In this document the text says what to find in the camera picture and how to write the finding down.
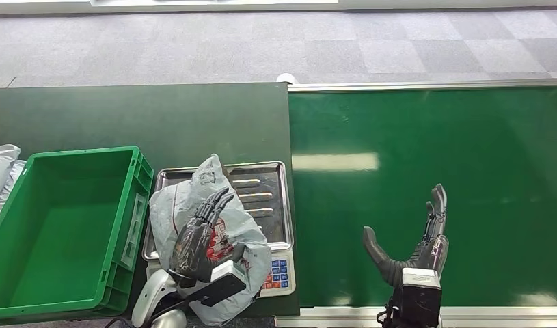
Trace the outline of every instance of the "stainless steel tray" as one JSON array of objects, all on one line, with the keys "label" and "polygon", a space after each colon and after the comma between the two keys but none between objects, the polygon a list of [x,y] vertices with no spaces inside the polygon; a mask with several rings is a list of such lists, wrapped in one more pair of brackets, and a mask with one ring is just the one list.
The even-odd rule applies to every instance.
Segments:
[{"label": "stainless steel tray", "polygon": [[[273,251],[293,246],[293,223],[288,203],[286,169],[279,161],[224,165],[230,182],[236,189],[244,208],[262,228]],[[196,167],[162,169],[157,174],[155,191],[190,180]],[[157,260],[151,223],[144,240],[145,260]]]}]

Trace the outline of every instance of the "weighing scale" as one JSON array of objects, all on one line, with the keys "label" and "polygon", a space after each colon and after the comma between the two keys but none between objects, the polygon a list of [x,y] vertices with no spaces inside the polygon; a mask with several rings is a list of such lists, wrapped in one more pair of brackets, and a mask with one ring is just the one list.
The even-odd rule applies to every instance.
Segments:
[{"label": "weighing scale", "polygon": [[[279,161],[224,165],[230,183],[244,209],[260,226],[272,250],[272,267],[260,297],[292,294],[296,289],[293,256],[293,222],[290,216],[286,168]],[[155,191],[190,180],[196,167],[162,169],[157,174]],[[146,229],[143,257],[148,261],[148,277],[160,269],[151,224]]]}]

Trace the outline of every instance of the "green plastic crate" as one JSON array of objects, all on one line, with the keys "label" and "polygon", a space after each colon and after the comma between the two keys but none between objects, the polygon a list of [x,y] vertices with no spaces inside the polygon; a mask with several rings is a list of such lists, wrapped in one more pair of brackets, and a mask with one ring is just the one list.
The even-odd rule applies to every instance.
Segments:
[{"label": "green plastic crate", "polygon": [[0,325],[123,313],[152,181],[138,147],[31,156],[0,214]]}]

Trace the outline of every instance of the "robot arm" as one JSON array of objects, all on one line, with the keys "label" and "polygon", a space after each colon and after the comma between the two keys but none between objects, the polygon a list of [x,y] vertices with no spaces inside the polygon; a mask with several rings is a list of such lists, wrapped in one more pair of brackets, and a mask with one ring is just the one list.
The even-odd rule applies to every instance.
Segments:
[{"label": "robot arm", "polygon": [[383,328],[426,328],[439,326],[441,307],[441,272],[445,265],[448,240],[444,235],[447,218],[447,193],[440,184],[431,191],[434,203],[426,203],[427,223],[421,241],[411,257],[397,261],[377,244],[371,227],[363,227],[363,246],[378,268],[383,280],[394,287],[385,305],[386,311],[377,316]]},{"label": "robot arm", "polygon": [[[152,274],[133,308],[131,320],[135,327],[185,328],[185,315],[180,308],[192,301],[214,306],[246,288],[234,263],[242,258],[244,244],[236,245],[231,253],[218,260],[207,256],[214,225],[226,204],[234,198],[233,194],[226,195],[228,191],[226,187],[210,195],[183,226],[169,269]],[[182,289],[194,287],[197,280],[210,284],[189,295],[182,293]],[[174,293],[184,299],[154,314],[162,299]]]}]

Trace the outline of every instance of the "floor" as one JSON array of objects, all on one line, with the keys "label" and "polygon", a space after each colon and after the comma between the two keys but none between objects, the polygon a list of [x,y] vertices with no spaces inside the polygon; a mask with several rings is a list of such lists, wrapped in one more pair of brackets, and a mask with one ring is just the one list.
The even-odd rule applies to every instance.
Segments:
[{"label": "floor", "polygon": [[0,17],[0,87],[557,77],[557,10]]}]

